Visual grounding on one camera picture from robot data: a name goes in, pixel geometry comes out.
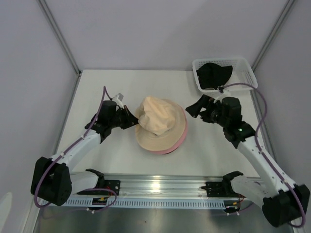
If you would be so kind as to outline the beige bucket hat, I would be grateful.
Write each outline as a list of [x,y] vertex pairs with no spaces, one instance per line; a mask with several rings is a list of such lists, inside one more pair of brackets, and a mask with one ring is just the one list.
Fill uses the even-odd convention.
[[171,100],[145,97],[135,111],[138,144],[151,152],[171,148],[183,134],[184,114],[183,108]]

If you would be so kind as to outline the black hat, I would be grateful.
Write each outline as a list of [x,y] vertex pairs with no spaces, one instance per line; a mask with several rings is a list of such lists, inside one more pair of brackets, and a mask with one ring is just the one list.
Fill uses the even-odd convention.
[[202,89],[217,89],[225,85],[231,78],[233,66],[220,66],[215,63],[206,63],[197,71],[199,85]]

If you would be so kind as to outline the pink bucket hat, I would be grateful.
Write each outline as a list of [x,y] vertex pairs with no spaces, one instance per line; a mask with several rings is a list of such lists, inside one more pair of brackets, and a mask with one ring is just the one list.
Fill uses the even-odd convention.
[[172,153],[173,151],[177,150],[179,148],[180,144],[176,144],[174,146],[172,146],[171,148],[169,149],[166,149],[166,150],[161,150],[161,151],[154,151],[154,154],[157,154],[157,155],[165,155],[165,154],[170,154]]
[[187,121],[187,118],[184,114],[184,117],[185,117],[185,128],[184,128],[184,131],[183,131],[183,134],[181,135],[181,137],[178,139],[178,141],[175,143],[176,144],[180,144],[182,145],[182,143],[184,142],[184,140],[186,139],[186,136],[187,136],[187,133],[188,133],[188,121]]

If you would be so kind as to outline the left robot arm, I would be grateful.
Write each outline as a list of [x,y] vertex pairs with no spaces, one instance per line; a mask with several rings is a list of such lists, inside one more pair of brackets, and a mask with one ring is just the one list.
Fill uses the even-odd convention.
[[63,152],[37,160],[31,184],[35,205],[42,208],[38,199],[43,199],[47,204],[61,206],[72,194],[114,194],[115,191],[106,188],[103,173],[90,168],[73,174],[72,170],[91,150],[110,136],[114,128],[125,130],[137,124],[138,119],[127,106],[113,100],[103,101],[98,112],[85,126],[84,134]]

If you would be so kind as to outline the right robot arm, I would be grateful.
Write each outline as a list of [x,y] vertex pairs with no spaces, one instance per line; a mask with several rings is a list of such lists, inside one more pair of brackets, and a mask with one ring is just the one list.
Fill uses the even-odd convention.
[[310,191],[306,185],[298,185],[279,167],[268,151],[260,145],[258,132],[242,119],[242,106],[238,98],[224,97],[222,100],[203,95],[195,104],[186,108],[193,117],[203,122],[215,123],[223,128],[224,136],[250,162],[259,174],[261,186],[241,172],[223,176],[222,192],[227,196],[235,193],[246,197],[258,207],[267,221],[274,227],[291,224],[301,219],[306,223],[306,212]]

